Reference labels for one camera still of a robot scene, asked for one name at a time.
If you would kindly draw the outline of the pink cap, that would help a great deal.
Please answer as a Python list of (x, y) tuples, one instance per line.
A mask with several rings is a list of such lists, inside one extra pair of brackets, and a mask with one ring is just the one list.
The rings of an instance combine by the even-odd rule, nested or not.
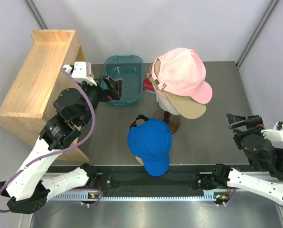
[(206, 68), (198, 54), (179, 47), (157, 57), (151, 78), (160, 91), (190, 97), (200, 104), (208, 104), (213, 90), (206, 79)]
[(168, 97), (171, 97), (172, 94), (169, 93), (169, 92), (166, 92), (162, 85), (161, 85), (161, 82), (159, 81), (159, 79), (157, 78), (153, 78), (152, 76), (149, 76), (149, 80), (152, 84), (152, 87), (154, 89), (154, 92), (157, 94), (157, 95), (161, 95), (163, 98), (168, 98)]

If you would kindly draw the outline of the khaki cap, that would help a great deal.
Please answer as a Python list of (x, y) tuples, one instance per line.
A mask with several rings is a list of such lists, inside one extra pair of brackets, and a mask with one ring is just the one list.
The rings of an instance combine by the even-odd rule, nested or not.
[[(160, 72), (160, 60), (157, 59), (149, 69), (147, 77), (149, 76), (158, 76)], [(168, 100), (172, 103), (175, 109), (187, 119), (197, 119), (201, 117), (207, 107), (205, 104), (200, 104), (194, 101), (192, 98), (186, 98), (181, 96), (175, 96), (172, 94), (171, 97), (168, 97)]]

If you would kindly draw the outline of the blue cap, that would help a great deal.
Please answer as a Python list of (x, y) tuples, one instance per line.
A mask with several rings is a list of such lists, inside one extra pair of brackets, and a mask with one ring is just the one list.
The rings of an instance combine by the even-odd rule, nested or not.
[(168, 171), (172, 134), (163, 120), (139, 114), (130, 125), (127, 144), (149, 175), (159, 177)]

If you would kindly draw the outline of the round wooden hat stand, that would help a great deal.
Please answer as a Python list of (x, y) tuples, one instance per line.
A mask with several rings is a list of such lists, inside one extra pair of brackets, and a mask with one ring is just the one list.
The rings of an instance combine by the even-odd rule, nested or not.
[(139, 164), (144, 165), (143, 160), (141, 158), (139, 158), (137, 156), (135, 158), (136, 158), (136, 160)]

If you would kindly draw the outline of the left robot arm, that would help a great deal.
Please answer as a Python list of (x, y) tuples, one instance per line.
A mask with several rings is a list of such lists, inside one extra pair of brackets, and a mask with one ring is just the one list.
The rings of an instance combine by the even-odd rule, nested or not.
[(41, 130), (29, 156), (13, 177), (0, 182), (0, 196), (9, 198), (7, 210), (0, 209), (0, 213), (33, 214), (56, 195), (80, 187), (90, 189), (97, 184), (97, 172), (87, 163), (51, 179), (43, 177), (59, 155), (75, 148), (72, 143), (81, 135), (79, 127), (89, 121), (91, 129), (79, 143), (91, 136), (98, 104), (120, 100), (122, 96), (123, 79), (107, 76), (96, 78), (94, 84), (86, 79), (80, 83), (72, 81), (76, 87), (59, 94), (53, 103), (57, 114)]

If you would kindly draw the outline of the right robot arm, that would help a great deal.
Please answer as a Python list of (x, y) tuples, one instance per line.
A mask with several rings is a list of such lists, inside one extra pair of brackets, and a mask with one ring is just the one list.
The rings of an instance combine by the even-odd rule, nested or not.
[(283, 149), (273, 142), (283, 142), (283, 121), (265, 129), (259, 115), (226, 114), (237, 148), (243, 150), (254, 171), (268, 172), (278, 182), (266, 181), (244, 174), (236, 168), (216, 164), (211, 174), (198, 174), (196, 180), (203, 190), (218, 188), (243, 189), (270, 199), (283, 207)]

